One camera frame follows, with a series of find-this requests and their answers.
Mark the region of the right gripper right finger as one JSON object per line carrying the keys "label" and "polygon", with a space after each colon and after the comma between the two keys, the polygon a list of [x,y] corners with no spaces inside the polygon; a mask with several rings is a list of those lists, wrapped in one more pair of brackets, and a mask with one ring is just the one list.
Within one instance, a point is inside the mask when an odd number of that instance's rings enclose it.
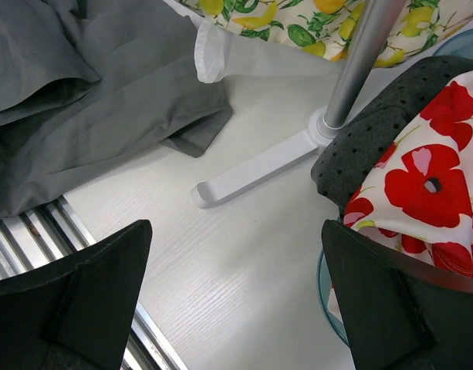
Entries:
{"label": "right gripper right finger", "polygon": [[473,278],[335,220],[322,245],[357,369],[473,369]]}

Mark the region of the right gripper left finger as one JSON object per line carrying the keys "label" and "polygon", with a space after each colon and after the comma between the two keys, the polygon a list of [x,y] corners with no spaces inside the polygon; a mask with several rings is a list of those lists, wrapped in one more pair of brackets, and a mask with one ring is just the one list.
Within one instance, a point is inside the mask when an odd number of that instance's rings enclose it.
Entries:
{"label": "right gripper left finger", "polygon": [[152,227],[108,238],[0,280],[0,369],[118,369],[144,279]]}

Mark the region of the red poppy white skirt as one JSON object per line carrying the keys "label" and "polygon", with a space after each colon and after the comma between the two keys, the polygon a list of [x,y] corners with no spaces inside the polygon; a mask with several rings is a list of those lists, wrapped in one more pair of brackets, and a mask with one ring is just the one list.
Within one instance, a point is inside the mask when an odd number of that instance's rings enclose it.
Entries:
{"label": "red poppy white skirt", "polygon": [[347,204],[343,222],[473,278],[473,71],[453,78],[400,132]]}

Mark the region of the dark grey dotted skirt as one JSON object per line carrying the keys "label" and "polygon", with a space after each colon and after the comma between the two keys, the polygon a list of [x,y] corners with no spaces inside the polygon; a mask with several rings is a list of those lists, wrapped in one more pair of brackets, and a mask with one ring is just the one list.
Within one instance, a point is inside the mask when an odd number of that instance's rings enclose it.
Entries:
{"label": "dark grey dotted skirt", "polygon": [[346,205],[401,130],[454,77],[473,70],[473,59],[430,56],[385,87],[320,154],[311,177],[318,194]]}

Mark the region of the plain grey skirt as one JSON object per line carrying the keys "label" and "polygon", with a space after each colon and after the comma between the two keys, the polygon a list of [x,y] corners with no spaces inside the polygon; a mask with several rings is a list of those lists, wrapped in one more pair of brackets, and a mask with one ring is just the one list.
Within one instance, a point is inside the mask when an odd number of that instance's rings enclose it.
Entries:
{"label": "plain grey skirt", "polygon": [[200,157],[233,110],[162,1],[0,1],[0,218],[159,145]]}

